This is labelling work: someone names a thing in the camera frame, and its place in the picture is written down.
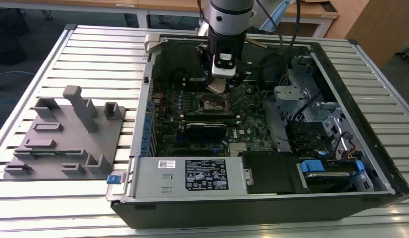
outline wooden table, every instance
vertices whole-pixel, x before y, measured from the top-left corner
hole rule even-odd
[[[140,28],[148,28],[149,15],[199,16],[196,0],[0,0],[0,7],[136,14]],[[326,12],[316,3],[302,3],[300,16],[300,23],[318,25],[312,37],[323,37],[339,15]],[[293,4],[281,22],[295,22]]]

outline warning label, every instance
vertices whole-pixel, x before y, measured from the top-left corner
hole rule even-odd
[[[185,189],[228,190],[224,160],[185,160]]]

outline gray plastic base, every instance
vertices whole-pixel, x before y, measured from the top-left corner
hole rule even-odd
[[[96,106],[97,116],[93,119],[97,124],[97,131],[87,133],[82,123],[75,117],[71,106],[59,106],[59,109],[53,109],[53,115],[61,125],[61,131],[49,130],[35,131],[34,128],[38,125],[43,126],[42,118],[38,116],[33,120],[29,131],[25,135],[23,141],[18,149],[29,149],[29,141],[46,142],[45,140],[53,140],[54,146],[45,148],[41,146],[41,150],[46,151],[65,151],[79,150],[78,153],[66,153],[65,155],[38,155],[31,153],[18,153],[11,162],[5,168],[5,179],[27,179],[27,180],[46,180],[46,179],[105,179],[110,173],[112,162],[116,153],[118,134],[121,130],[122,120],[105,120],[102,113],[102,106]],[[121,115],[124,115],[125,108],[118,107]],[[25,164],[31,169],[18,169],[19,165]]]
[[[38,116],[3,169],[5,179],[91,180],[110,173],[125,108],[113,102],[94,106],[77,86],[66,89],[75,98],[71,106],[38,99]]]

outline metal work surface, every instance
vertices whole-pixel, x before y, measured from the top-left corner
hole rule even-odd
[[[13,158],[13,150],[35,117],[30,109],[35,98],[61,95],[66,85],[82,87],[81,95],[90,98],[94,105],[116,101],[126,108],[113,169],[126,168],[145,63],[142,42],[149,32],[193,35],[190,31],[94,26],[77,26],[74,31],[62,32],[0,132],[0,179],[3,167]],[[249,37],[260,40],[275,38],[260,35]],[[302,39],[322,45],[409,183],[409,107],[359,46],[346,40]],[[58,104],[69,104],[62,98],[55,101]],[[0,237],[164,237],[177,234],[177,237],[268,238],[304,235],[354,238],[364,234],[366,237],[409,238],[409,200],[332,222],[132,230],[113,213],[104,198],[105,191],[105,181],[0,181]]]

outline metal bracket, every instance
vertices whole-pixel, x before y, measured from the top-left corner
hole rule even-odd
[[[144,49],[146,53],[156,51],[156,46],[160,44],[160,34],[149,33],[145,35]]]

